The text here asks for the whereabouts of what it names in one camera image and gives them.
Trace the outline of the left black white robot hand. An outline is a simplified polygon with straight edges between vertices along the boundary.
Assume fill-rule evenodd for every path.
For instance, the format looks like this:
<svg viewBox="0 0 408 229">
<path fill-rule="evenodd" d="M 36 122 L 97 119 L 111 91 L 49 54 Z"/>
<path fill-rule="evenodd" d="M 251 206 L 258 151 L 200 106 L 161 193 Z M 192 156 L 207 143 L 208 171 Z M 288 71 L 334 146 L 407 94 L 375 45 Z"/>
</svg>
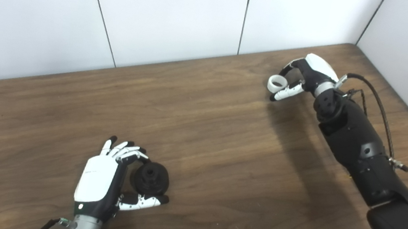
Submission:
<svg viewBox="0 0 408 229">
<path fill-rule="evenodd" d="M 114 145 L 117 136 L 104 142 L 98 155 L 88 159 L 74 192 L 74 215 L 89 216 L 102 222 L 114 218 L 118 211 L 134 211 L 169 203 L 163 190 L 160 194 L 122 192 L 129 166 L 136 161 L 150 166 L 146 150 L 133 141 Z"/>
</svg>

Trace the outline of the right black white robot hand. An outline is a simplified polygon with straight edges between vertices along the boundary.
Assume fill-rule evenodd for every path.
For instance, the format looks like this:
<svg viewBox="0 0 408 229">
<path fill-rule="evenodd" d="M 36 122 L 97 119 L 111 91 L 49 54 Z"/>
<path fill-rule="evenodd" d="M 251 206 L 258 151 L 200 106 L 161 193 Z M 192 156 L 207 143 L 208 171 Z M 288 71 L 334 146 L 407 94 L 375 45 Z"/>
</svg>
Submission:
<svg viewBox="0 0 408 229">
<path fill-rule="evenodd" d="M 303 79 L 289 84 L 285 75 L 294 69 L 301 72 Z M 340 87 L 341 82 L 326 60 L 316 54 L 309 53 L 305 58 L 291 60 L 281 69 L 279 74 L 272 75 L 268 79 L 267 89 L 272 93 L 269 98 L 270 101 L 276 102 L 303 92 L 311 93 L 317 97 L 326 90 Z"/>
</svg>

